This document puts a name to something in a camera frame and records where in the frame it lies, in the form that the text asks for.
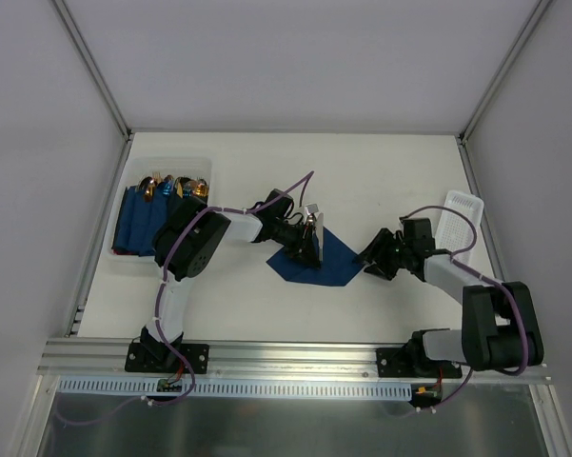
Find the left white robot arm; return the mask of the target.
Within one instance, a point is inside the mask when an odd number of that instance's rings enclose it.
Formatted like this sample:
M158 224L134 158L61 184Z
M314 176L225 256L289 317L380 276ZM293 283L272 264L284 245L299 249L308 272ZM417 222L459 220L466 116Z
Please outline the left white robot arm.
M324 260L324 214L315 204L292 209L291 197L277 189L250 209L210 207L188 197L155 235L154 261L160 286L150 320L129 345L126 370L167 372L184 363L184 315L194 279L224 241L273 241L287 258L319 269Z

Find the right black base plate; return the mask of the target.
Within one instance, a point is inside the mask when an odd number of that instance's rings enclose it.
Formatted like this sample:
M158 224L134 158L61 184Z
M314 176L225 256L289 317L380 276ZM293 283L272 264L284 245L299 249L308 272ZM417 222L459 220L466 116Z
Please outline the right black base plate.
M398 348L377 348L376 366L380 378L440 378L460 379L461 368L451 362L426 357L421 348L406 344Z

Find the dark blue rolled napkin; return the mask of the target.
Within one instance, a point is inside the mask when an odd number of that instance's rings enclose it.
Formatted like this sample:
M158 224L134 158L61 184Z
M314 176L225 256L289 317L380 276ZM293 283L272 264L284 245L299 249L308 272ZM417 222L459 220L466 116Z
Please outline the dark blue rolled napkin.
M125 190L111 246L114 254L138 257L155 255L153 239L168 218L165 186L165 183L161 183L149 202L135 186Z

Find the gold spoon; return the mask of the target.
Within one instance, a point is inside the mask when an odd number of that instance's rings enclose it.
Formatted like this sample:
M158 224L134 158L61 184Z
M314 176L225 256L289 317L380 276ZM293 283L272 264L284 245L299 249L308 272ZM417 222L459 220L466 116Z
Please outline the gold spoon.
M209 184L205 179L199 178L190 181L191 193L199 198L207 199L209 196Z

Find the large white plastic basket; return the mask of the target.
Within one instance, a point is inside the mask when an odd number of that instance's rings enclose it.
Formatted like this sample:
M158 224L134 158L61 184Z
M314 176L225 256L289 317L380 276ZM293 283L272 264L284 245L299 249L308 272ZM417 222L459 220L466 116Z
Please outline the large white plastic basket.
M205 179L210 185L213 179L212 161L200 155L181 157L155 156L128 159L120 178L115 200L112 204L106 235L104 237L103 255L110 261L132 265L150 265L153 256L140 257L137 254L117 254L112 248L116 238L119 214L124 204L126 191L136 187L144 178L158 172L162 178L172 175L174 178L188 177Z

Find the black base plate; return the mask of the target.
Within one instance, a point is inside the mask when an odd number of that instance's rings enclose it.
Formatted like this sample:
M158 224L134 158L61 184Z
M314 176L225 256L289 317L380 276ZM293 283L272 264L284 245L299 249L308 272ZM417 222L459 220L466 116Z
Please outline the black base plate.
M461 368L451 362L426 357L421 348L406 344L398 348L377 348L376 366L380 378L440 378L460 379Z
M180 368L189 373L182 361L185 358L195 374L206 374L209 359L209 345L182 344L176 345L176 355L165 344L147 348L140 342L132 342L128 346L124 370L130 373L174 374Z

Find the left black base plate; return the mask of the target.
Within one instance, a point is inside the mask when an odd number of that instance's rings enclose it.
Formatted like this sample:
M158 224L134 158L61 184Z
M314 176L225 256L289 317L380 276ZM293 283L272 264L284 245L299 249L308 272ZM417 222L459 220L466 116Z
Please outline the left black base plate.
M132 342L128 346L124 370L130 373L174 374L180 368L189 373L182 361L185 358L195 374L206 374L209 359L209 345L182 344L176 345L176 355L165 344L147 348L140 342Z

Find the small white plastic tray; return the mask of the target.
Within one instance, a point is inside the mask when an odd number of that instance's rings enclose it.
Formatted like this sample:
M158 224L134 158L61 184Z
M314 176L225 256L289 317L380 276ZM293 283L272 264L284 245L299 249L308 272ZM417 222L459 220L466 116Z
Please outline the small white plastic tray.
M483 217L484 202L481 198L458 190L450 190L445 196L444 207L453 209L469 220L477 233L477 246L480 242L480 225ZM459 215L442 210L435 232L437 248L458 251L467 248L473 241L469 225Z

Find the blue paper napkin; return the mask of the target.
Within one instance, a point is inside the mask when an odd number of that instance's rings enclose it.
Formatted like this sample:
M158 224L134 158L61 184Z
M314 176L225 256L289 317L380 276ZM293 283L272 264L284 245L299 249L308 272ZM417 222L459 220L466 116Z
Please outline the blue paper napkin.
M344 287L363 267L355 262L357 254L331 230L325 228L324 235L324 257L319 269L305 267L289 259L284 248L271 256L266 264L290 283Z

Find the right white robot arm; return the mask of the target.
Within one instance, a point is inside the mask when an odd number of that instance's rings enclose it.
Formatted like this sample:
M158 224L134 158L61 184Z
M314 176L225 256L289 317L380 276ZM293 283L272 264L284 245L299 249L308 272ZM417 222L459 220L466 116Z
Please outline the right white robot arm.
M529 287L500 282L437 248L427 218L403 218L402 228L382 228L355 262L372 276L393 280L406 270L440 289L462 307L459 329L412 333L392 361L407 364L417 376L431 375L441 364L509 376L543 363L544 347Z

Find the blue iridescent fork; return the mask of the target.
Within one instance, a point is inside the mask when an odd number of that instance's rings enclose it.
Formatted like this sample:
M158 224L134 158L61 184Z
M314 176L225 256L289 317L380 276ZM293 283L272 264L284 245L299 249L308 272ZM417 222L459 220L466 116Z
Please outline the blue iridescent fork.
M175 178L172 175L166 176L158 185L158 190L165 199L169 199L173 193Z

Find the aluminium rail frame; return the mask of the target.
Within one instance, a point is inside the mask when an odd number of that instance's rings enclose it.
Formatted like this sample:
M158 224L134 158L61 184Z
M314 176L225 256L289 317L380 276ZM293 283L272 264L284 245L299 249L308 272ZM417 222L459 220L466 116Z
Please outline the aluminium rail frame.
M38 375L132 377L129 339L50 338ZM206 341L203 379L387 382L377 367L376 344Z

